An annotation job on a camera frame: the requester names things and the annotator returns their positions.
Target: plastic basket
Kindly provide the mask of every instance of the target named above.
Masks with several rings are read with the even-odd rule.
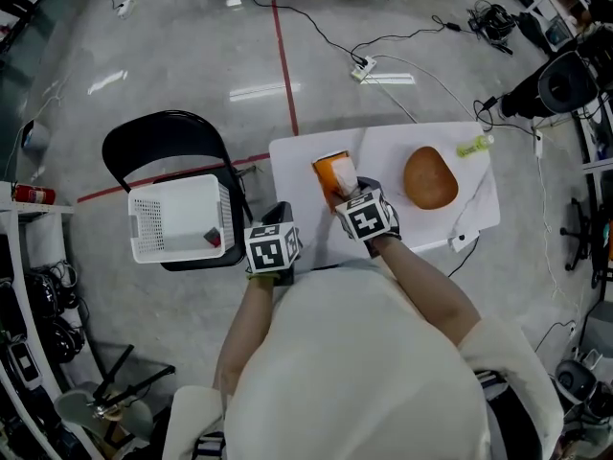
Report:
[[[127,202],[137,263],[218,258],[235,243],[230,195],[214,175],[132,189]],[[218,247],[204,237],[213,228],[219,232]]]

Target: red object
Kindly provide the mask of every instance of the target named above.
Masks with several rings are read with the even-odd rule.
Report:
[[[213,247],[219,247],[221,245],[221,234],[219,234],[219,231],[216,228],[212,228],[206,234],[204,234],[204,238]]]
[[[17,184],[12,190],[12,199],[19,203],[54,204],[56,192],[53,189]]]

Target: sleeve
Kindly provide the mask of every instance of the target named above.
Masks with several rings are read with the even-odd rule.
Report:
[[[550,458],[562,432],[564,413],[552,381],[521,329],[497,318],[482,319],[459,346],[475,372],[495,371],[512,387]]]

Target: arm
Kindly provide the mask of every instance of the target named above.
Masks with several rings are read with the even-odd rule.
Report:
[[[223,391],[234,395],[243,368],[268,334],[272,319],[273,283],[273,278],[268,277],[249,280],[238,312],[221,346],[213,388],[220,390],[221,381]]]
[[[423,317],[459,345],[481,319],[465,293],[398,239],[376,237],[372,244]]]

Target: concrete floor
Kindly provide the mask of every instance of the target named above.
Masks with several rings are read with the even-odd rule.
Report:
[[[476,0],[277,0],[308,12],[335,42],[346,47],[379,35],[407,35],[434,28],[432,14],[465,26],[466,9]],[[513,0],[489,0],[512,12]],[[61,107],[48,107],[41,121],[53,132],[41,185],[77,203],[83,196],[116,186],[101,157],[105,135],[117,125],[163,109],[184,109],[211,122],[230,156],[243,159],[266,153],[268,144],[292,134],[273,12],[249,0],[136,0],[134,13],[117,18],[110,0],[88,0],[71,21],[64,58],[45,75],[44,90],[68,77]],[[289,77],[300,134],[410,122],[377,85],[359,85],[351,61],[330,47],[301,15],[279,10]],[[509,57],[471,34],[444,31],[410,40],[381,41],[369,53],[410,59],[437,75],[460,100],[499,96],[545,61],[544,55],[514,31]],[[96,82],[120,71],[124,80],[88,94]],[[459,105],[431,78],[408,65],[382,59],[377,73],[411,73],[413,85],[387,85],[420,122],[466,121]],[[236,101],[244,89],[269,89]],[[28,109],[41,97],[31,95]],[[571,196],[586,198],[579,173],[579,144],[572,123],[544,130],[542,161],[547,189],[551,268],[545,258],[543,192],[532,139],[517,130],[497,128],[491,151],[501,224],[483,232],[479,246],[454,280],[483,314],[515,320],[535,345],[551,324],[584,315],[594,301],[589,263],[573,274],[564,271],[570,248],[558,235],[567,223]],[[173,172],[201,159],[155,163],[131,179]],[[247,196],[257,216],[275,199],[267,160],[246,179]],[[21,159],[20,176],[33,169]],[[177,367],[174,378],[154,385],[164,397],[183,384],[209,384],[222,340],[246,286],[244,264],[215,270],[170,273],[157,264],[136,264],[131,255],[126,194],[115,193],[76,204],[68,225],[69,244],[79,269],[80,294],[91,311],[89,333],[103,358],[136,346],[131,379]],[[449,272],[465,256],[449,248],[423,256]],[[552,370],[569,344],[567,330],[556,328],[539,355]]]

